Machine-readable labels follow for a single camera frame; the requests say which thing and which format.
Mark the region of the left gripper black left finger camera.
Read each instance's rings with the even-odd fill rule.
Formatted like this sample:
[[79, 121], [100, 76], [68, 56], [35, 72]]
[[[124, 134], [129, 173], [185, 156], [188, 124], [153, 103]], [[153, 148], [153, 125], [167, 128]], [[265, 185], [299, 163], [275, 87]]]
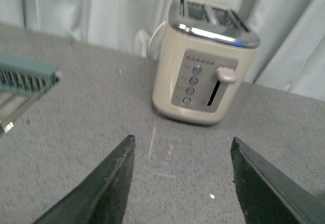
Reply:
[[122, 223], [131, 187], [135, 136], [126, 136], [70, 193], [35, 223]]

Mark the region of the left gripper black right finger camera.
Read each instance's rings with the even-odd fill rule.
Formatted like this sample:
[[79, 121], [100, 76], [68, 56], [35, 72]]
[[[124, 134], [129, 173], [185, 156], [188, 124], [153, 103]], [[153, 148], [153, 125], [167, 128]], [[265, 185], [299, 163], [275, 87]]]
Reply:
[[231, 158], [246, 223], [324, 223], [324, 202], [238, 137], [233, 138]]

